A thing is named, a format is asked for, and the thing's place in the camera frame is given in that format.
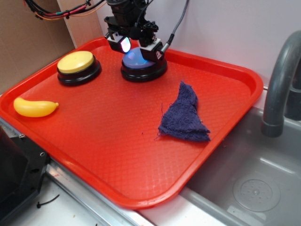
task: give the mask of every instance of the cable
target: cable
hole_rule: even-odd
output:
[[[48,204],[48,203],[53,202],[53,201],[56,200],[59,196],[60,196],[60,195],[58,194],[55,198],[53,198],[52,200],[50,200],[50,201],[48,201],[48,202],[45,202],[45,203],[39,203],[39,202],[38,202],[37,208],[39,209],[39,208],[41,208],[42,205],[46,205],[46,204]]]
[[[185,3],[185,6],[184,6],[184,9],[183,9],[181,18],[180,18],[180,20],[178,21],[177,25],[175,26],[175,28],[174,28],[172,34],[175,34],[175,31],[178,29],[180,23],[182,22],[182,20],[183,20],[183,18],[184,18],[184,16],[185,16],[185,13],[186,13],[186,9],[187,9],[188,3],[189,3],[189,0],[186,0],[186,3]]]
[[[90,15],[90,14],[96,12],[97,10],[99,10],[99,9],[100,9],[101,7],[103,7],[106,3],[107,3],[107,2],[105,2],[105,3],[104,3],[103,5],[101,5],[100,7],[94,9],[92,12],[89,12],[89,13],[86,13],[86,14],[82,14],[82,15],[75,14],[75,15],[71,15],[71,16],[75,16],[75,17],[77,17],[77,16],[88,16],[88,15]]]
[[[135,6],[136,6],[138,9],[143,10],[143,7],[142,7],[142,8],[139,7],[136,1],[137,1],[137,0],[134,0]]]
[[[166,44],[164,45],[164,47],[162,48],[162,50],[161,50],[162,52],[166,52],[166,50],[169,48],[169,46],[171,45],[172,41],[174,40],[175,32],[176,32],[176,30],[178,29],[180,23],[182,22],[182,20],[183,20],[183,18],[184,18],[184,15],[185,15],[185,13],[186,13],[186,9],[187,9],[188,3],[189,3],[189,0],[186,0],[186,3],[185,3],[185,6],[184,6],[184,9],[183,9],[181,18],[180,18],[180,20],[178,21],[178,23],[176,24],[176,26],[174,27],[173,32],[170,34],[167,43],[166,43]]]
[[[91,6],[90,1],[91,0],[86,0],[85,3],[78,5],[70,10],[52,13],[52,12],[45,10],[41,6],[39,6],[34,0],[24,0],[24,2],[27,3],[27,5],[31,9],[31,11],[36,14],[36,17],[39,17],[41,19],[46,19],[46,20],[57,20],[57,19],[63,19],[63,18],[69,19],[69,16],[88,12],[88,11],[96,8],[101,3],[103,3],[105,0],[100,0],[93,6]]]
[[[151,0],[150,2],[147,1],[146,5],[142,8],[141,13],[140,13],[140,15],[138,16],[138,19],[137,19],[137,22],[136,22],[135,26],[137,26],[137,25],[139,24],[140,18],[141,18],[141,16],[142,16],[142,14],[145,13],[147,7],[148,7],[153,1],[154,1],[154,0]]]

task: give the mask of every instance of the tray rim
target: tray rim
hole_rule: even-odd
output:
[[[93,50],[100,46],[108,46],[108,42],[104,37],[97,38],[94,40],[91,40],[82,46],[74,49],[71,52],[79,51],[79,50]],[[254,71],[237,66],[228,64],[225,62],[212,60],[209,58],[196,56],[188,53],[183,53],[177,50],[169,49],[166,52],[166,59],[167,61],[171,61],[177,64],[189,66],[192,68],[200,69],[202,71],[208,71],[211,73],[215,73],[224,77],[229,77],[238,81],[243,82],[246,84],[248,82],[249,84],[246,84],[250,91],[251,95],[248,101],[244,103],[243,106],[239,110],[237,110],[234,115],[229,119],[229,121],[226,123],[226,125],[215,135],[215,140],[220,140],[220,142],[209,142],[206,147],[201,152],[202,155],[198,155],[197,158],[194,160],[194,162],[187,167],[186,171],[175,181],[175,183],[164,193],[159,194],[158,196],[155,196],[151,199],[147,200],[132,200],[127,197],[125,197],[123,194],[119,193],[117,190],[113,189],[110,186],[106,186],[106,182],[101,181],[100,178],[97,178],[95,175],[89,173],[85,168],[77,165],[74,167],[74,164],[72,165],[72,169],[70,168],[70,162],[75,162],[71,157],[63,153],[61,150],[56,148],[53,144],[48,142],[46,139],[41,139],[39,135],[37,135],[34,131],[32,131],[30,128],[26,127],[22,123],[20,123],[18,120],[14,119],[13,117],[10,117],[10,115],[4,111],[3,105],[8,102],[12,102],[15,97],[21,95],[22,93],[26,92],[27,90],[34,87],[39,82],[45,80],[46,78],[50,77],[55,73],[48,73],[49,76],[41,76],[42,78],[39,78],[40,74],[43,74],[43,72],[47,70],[52,70],[52,68],[55,68],[54,65],[57,64],[57,62],[61,59],[57,59],[56,61],[50,63],[46,67],[42,68],[41,70],[37,71],[36,73],[32,74],[28,78],[24,79],[23,81],[19,82],[9,90],[3,93],[2,96],[0,96],[0,117],[7,121],[11,126],[15,127],[18,131],[23,132],[26,131],[25,134],[29,138],[31,138],[34,142],[36,142],[38,145],[40,145],[42,148],[46,149],[47,147],[54,148],[57,155],[59,155],[60,158],[63,157],[63,161],[58,161],[58,159],[55,159],[57,162],[62,164],[64,167],[71,170],[76,176],[79,176],[85,181],[85,178],[93,179],[97,183],[94,183],[92,186],[95,190],[102,193],[103,195],[107,196],[109,199],[111,199],[114,203],[130,208],[130,209],[145,209],[152,206],[155,206],[163,201],[167,201],[169,199],[172,199],[174,196],[176,196],[180,190],[184,187],[186,182],[191,178],[191,176],[197,171],[197,169],[204,163],[204,161],[210,156],[210,154],[215,150],[215,148],[220,144],[220,142],[227,136],[227,134],[235,127],[235,125],[240,121],[240,119],[245,115],[245,113],[252,107],[253,103],[257,100],[257,98],[261,95],[263,91],[263,82],[260,76],[255,73]],[[226,72],[232,72],[231,76],[224,75],[222,73]]]

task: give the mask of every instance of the red tray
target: red tray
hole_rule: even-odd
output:
[[[151,207],[178,194],[263,89],[253,71],[170,49],[162,77],[133,83],[122,78],[123,55],[105,39],[77,50],[91,51],[101,62],[103,71],[95,80],[63,86],[55,61],[0,97],[0,117],[126,208]],[[198,114],[211,131],[210,142],[158,137],[162,113],[176,100],[180,81],[199,98]],[[13,108],[19,96],[60,105],[49,116],[27,118]]]

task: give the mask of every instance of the blue cloth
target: blue cloth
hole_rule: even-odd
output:
[[[196,142],[210,141],[210,131],[202,124],[197,113],[198,97],[190,85],[181,81],[176,101],[163,115],[160,135],[170,135]]]

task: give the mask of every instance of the sink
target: sink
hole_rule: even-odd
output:
[[[262,110],[253,107],[186,187],[235,225],[299,226],[301,123],[285,119],[282,136],[269,138],[261,133],[261,118]]]

